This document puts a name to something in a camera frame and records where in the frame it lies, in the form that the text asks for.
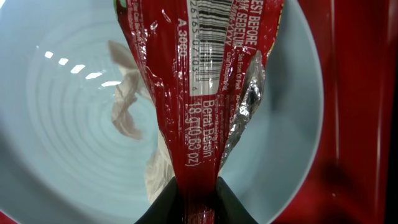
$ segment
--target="foil lining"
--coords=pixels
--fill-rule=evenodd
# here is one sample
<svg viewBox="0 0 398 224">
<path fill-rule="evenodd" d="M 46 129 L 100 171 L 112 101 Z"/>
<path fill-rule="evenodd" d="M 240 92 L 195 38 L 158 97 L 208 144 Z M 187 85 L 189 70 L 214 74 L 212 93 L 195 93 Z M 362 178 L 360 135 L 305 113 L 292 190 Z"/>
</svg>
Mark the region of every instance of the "foil lining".
<svg viewBox="0 0 398 224">
<path fill-rule="evenodd" d="M 241 139 L 243 131 L 246 129 L 252 115 L 258 109 L 262 96 L 264 94 L 264 82 L 266 71 L 262 65 L 261 51 L 257 51 L 250 61 L 246 76 L 243 82 L 243 91 L 241 93 L 238 108 L 229 129 L 228 139 L 224 152 L 221 156 L 220 168 L 224 166 L 232 149 Z"/>
</svg>

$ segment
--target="light blue plate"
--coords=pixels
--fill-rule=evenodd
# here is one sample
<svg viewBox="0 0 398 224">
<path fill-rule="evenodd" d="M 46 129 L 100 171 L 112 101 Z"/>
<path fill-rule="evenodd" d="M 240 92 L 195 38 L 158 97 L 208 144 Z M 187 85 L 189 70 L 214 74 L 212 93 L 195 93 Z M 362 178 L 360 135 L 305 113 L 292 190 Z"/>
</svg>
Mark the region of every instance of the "light blue plate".
<svg viewBox="0 0 398 224">
<path fill-rule="evenodd" d="M 142 98 L 130 110 L 141 141 L 113 127 L 114 86 L 104 83 L 122 76 L 109 39 L 126 43 L 111 0 L 5 0 L 0 8 L 0 209 L 21 223 L 133 223 L 149 207 L 144 170 L 157 147 L 155 111 Z M 91 73 L 101 75 L 86 79 Z M 259 223 L 298 191 L 322 126 L 320 64 L 294 0 L 285 4 L 266 85 L 222 173 Z"/>
</svg>

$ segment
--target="snack wrapper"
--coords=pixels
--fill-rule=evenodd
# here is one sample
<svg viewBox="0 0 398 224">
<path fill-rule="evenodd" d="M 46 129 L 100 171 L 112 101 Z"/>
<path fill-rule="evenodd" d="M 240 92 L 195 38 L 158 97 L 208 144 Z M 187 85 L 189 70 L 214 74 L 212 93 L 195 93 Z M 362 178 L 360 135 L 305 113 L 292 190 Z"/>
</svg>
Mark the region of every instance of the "snack wrapper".
<svg viewBox="0 0 398 224">
<path fill-rule="evenodd" d="M 114 2 L 154 102 L 178 189 L 190 202 L 212 194 L 220 167 L 260 104 L 283 2 Z M 186 209 L 190 223 L 214 218 L 204 204 Z"/>
</svg>

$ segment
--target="barcode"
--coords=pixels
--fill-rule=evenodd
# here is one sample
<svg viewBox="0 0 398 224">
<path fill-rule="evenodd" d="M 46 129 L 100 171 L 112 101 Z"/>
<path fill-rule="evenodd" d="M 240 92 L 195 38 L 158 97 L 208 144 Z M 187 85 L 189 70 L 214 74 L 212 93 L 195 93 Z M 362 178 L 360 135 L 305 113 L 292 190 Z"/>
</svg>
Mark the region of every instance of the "barcode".
<svg viewBox="0 0 398 224">
<path fill-rule="evenodd" d="M 233 0 L 187 0 L 190 29 L 190 96 L 218 92 Z"/>
</svg>

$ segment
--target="white bowl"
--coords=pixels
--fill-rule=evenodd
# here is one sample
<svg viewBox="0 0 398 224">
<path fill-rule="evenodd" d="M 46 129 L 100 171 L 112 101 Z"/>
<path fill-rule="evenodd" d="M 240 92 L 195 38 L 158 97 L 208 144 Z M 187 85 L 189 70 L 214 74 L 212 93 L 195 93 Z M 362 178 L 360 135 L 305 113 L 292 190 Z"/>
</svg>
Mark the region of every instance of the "white bowl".
<svg viewBox="0 0 398 224">
<path fill-rule="evenodd" d="M 155 111 L 142 98 L 131 108 L 141 141 L 113 127 L 114 87 L 104 83 L 122 76 L 109 39 L 126 43 L 110 0 L 6 0 L 0 8 L 0 209 L 15 220 L 132 223 L 148 209 L 144 169 L 157 147 Z M 102 75 L 86 79 L 90 73 Z M 298 191 L 322 119 L 317 51 L 299 4 L 289 0 L 266 98 L 222 173 L 259 223 L 271 222 Z"/>
</svg>

